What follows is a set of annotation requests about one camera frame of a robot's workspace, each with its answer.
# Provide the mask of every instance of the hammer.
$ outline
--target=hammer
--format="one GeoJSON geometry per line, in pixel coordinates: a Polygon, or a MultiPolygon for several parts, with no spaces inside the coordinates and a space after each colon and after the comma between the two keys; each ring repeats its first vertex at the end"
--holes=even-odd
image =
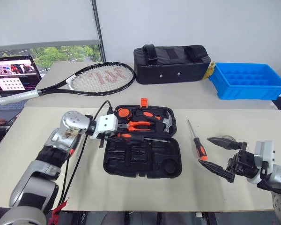
{"type": "Polygon", "coordinates": [[[170,116],[169,112],[167,111],[167,114],[168,114],[168,119],[167,118],[164,118],[163,119],[163,123],[165,124],[165,129],[163,130],[164,132],[167,132],[169,133],[170,132],[170,127],[172,126],[173,124],[173,119],[172,117],[170,116]]]}

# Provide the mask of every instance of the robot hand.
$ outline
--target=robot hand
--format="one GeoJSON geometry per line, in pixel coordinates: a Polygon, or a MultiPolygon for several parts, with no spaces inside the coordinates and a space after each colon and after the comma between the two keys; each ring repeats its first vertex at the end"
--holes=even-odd
{"type": "Polygon", "coordinates": [[[227,169],[211,162],[199,162],[212,173],[215,173],[228,182],[233,182],[236,175],[245,176],[250,183],[257,184],[258,188],[271,191],[273,207],[281,223],[281,166],[274,164],[273,141],[257,142],[255,154],[246,151],[246,142],[235,142],[227,138],[208,138],[210,142],[228,150],[240,151],[230,158],[227,169]]]}
{"type": "Polygon", "coordinates": [[[55,180],[60,175],[61,166],[77,147],[81,135],[96,139],[99,134],[110,135],[117,126],[114,114],[93,120],[92,116],[77,111],[65,113],[60,127],[51,133],[15,186],[9,200],[12,209],[1,218],[0,225],[45,225],[44,214],[53,207],[59,189],[55,180]]]}

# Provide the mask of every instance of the black tool case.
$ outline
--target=black tool case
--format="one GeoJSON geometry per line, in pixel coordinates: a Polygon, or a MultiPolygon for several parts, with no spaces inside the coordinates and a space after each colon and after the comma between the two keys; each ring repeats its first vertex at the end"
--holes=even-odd
{"type": "Polygon", "coordinates": [[[134,71],[141,84],[178,83],[201,80],[211,61],[201,45],[136,48],[134,71]]]}
{"type": "Polygon", "coordinates": [[[150,126],[138,125],[136,128],[149,131],[128,132],[127,128],[118,128],[120,134],[144,135],[145,138],[155,138],[169,142],[159,142],[144,140],[139,141],[118,141],[117,135],[107,141],[104,154],[104,170],[110,174],[126,177],[136,177],[137,175],[148,178],[174,178],[181,174],[181,155],[178,142],[172,138],[176,133],[176,120],[170,108],[139,105],[119,105],[115,109],[119,124],[126,124],[130,121],[149,121],[150,126]],[[119,109],[126,108],[132,112],[128,119],[118,116],[119,109]],[[160,120],[144,116],[144,112],[153,113],[160,120]],[[169,132],[164,132],[165,125],[162,123],[164,117],[168,118],[168,113],[172,117],[172,126],[169,132]]]}

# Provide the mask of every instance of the white grip tape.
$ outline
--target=white grip tape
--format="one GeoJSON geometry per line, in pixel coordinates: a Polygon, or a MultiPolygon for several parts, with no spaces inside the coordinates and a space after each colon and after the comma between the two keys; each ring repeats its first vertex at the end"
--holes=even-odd
{"type": "Polygon", "coordinates": [[[7,105],[10,103],[20,102],[26,99],[36,98],[36,97],[39,97],[37,90],[30,90],[16,95],[0,97],[0,105],[7,105]]]}

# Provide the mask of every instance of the black bag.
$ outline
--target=black bag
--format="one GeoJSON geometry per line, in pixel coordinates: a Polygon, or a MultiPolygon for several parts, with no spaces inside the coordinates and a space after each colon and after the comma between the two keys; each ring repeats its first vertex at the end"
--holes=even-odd
{"type": "Polygon", "coordinates": [[[133,55],[136,81],[141,84],[198,81],[211,61],[201,45],[144,45],[135,49],[133,55]]]}

